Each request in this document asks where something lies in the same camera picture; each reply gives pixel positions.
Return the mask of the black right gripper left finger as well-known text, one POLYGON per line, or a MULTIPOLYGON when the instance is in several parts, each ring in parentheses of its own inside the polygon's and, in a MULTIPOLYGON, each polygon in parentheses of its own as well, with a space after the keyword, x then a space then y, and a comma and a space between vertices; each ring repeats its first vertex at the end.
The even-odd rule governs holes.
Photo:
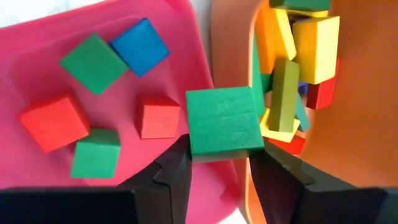
POLYGON ((0 190, 0 224, 185 224, 191 182, 190 137, 184 134, 115 187, 0 190))

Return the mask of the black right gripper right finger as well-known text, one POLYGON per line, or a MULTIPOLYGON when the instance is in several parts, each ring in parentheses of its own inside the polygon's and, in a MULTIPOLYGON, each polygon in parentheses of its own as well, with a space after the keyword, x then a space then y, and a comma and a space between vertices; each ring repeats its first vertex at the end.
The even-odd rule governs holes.
POLYGON ((389 189, 355 187, 269 143, 249 157, 268 224, 389 224, 389 189))

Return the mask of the red long block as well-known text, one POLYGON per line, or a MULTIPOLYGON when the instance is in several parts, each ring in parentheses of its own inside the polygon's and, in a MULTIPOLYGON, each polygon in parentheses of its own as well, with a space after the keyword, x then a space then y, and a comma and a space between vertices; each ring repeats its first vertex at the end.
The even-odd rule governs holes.
POLYGON ((300 136, 294 136, 291 142, 283 142, 276 139, 268 139, 267 141, 295 156, 302 152, 305 144, 305 139, 300 136))
POLYGON ((340 58, 337 58, 335 76, 329 80, 313 85, 309 84, 306 107, 313 110, 324 109, 332 104, 338 77, 340 58))

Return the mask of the yellow long block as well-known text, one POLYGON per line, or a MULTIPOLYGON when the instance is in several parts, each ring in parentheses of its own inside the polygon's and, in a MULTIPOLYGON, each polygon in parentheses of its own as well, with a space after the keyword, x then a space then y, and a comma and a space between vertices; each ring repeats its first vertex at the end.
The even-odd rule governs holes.
POLYGON ((301 82, 319 84, 335 76, 340 17, 318 17, 293 24, 301 82))
POLYGON ((300 15, 300 16, 309 16, 309 17, 327 17, 329 11, 300 11, 300 10, 292 10, 287 9, 287 14, 289 15, 300 15))
POLYGON ((295 133, 298 130, 300 125, 300 121, 298 119, 294 119, 294 127, 292 132, 279 132, 279 131, 271 131, 267 124, 269 118, 270 109, 266 108, 265 113, 260 118, 260 130, 261 135, 263 137, 275 139, 282 142, 291 142, 295 133))

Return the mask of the green cube block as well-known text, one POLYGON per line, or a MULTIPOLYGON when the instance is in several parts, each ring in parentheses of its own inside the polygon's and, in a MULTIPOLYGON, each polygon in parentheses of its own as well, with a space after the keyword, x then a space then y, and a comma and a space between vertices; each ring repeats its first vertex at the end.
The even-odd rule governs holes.
POLYGON ((60 65, 95 95, 101 95, 129 69, 98 34, 78 44, 60 65))
POLYGON ((186 92, 194 163, 245 159, 264 149, 248 86, 186 92))
POLYGON ((92 128, 87 137, 76 143, 70 175, 72 178, 113 178, 120 152, 117 130, 92 128))

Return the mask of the red cube block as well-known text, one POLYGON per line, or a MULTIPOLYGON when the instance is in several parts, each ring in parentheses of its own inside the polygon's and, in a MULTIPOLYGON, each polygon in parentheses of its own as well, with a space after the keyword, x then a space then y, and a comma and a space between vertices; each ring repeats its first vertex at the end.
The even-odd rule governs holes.
POLYGON ((135 125, 141 139, 174 138, 180 105, 167 95, 139 95, 136 98, 135 125))
POLYGON ((90 121, 73 93, 33 103, 18 116, 18 120, 45 153, 90 133, 90 121))

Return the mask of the olive green long block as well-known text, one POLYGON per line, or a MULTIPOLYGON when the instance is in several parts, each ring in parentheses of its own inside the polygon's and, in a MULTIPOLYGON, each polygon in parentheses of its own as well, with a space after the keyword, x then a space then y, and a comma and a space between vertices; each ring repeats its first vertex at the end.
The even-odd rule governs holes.
POLYGON ((268 120, 271 131, 293 131, 299 71, 299 65, 289 59, 280 58, 275 62, 268 120))

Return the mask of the blue cube block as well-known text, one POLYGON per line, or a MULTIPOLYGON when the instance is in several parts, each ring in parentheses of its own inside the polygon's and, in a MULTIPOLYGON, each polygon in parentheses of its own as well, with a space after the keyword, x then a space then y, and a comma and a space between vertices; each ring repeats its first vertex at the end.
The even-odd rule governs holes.
POLYGON ((144 76, 170 53, 148 18, 116 37, 111 45, 138 77, 144 76))

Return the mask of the orange-yellow long block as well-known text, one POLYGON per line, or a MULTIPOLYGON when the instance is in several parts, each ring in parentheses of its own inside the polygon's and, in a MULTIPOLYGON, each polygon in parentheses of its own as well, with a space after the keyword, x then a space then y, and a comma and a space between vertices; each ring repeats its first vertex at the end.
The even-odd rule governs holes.
POLYGON ((262 74, 272 73, 276 59, 293 60, 297 54, 287 11, 284 9, 262 5, 257 13, 255 35, 262 74))

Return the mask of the orange plastic basket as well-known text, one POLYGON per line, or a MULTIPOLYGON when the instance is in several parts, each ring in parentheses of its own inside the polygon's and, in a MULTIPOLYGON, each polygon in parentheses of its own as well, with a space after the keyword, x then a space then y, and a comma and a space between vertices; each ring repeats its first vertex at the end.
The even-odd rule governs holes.
MULTIPOLYGON (((213 0, 215 85, 246 83, 257 12, 269 0, 213 0)), ((331 0, 341 18, 338 83, 312 113, 303 158, 358 186, 398 186, 398 0, 331 0)))

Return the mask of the pink plastic bin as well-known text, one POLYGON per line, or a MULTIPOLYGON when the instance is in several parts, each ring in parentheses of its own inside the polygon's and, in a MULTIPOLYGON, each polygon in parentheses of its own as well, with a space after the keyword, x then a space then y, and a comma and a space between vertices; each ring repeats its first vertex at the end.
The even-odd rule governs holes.
MULTIPOLYGON (((185 94, 211 86, 195 12, 188 0, 107 0, 2 28, 0 190, 115 187, 147 167, 180 136, 188 134, 185 94), (170 50, 144 76, 138 77, 129 68, 101 95, 95 95, 60 65, 64 56, 92 34, 98 34, 113 49, 111 41, 143 18, 151 21, 170 50), (78 98, 90 129, 118 131, 121 152, 113 178, 72 178, 77 141, 45 153, 19 122, 18 116, 31 104, 64 93, 73 93, 78 98), (167 95, 180 105, 174 138, 139 137, 135 125, 139 95, 167 95)), ((218 223, 238 203, 236 176, 230 161, 192 163, 185 224, 218 223)))

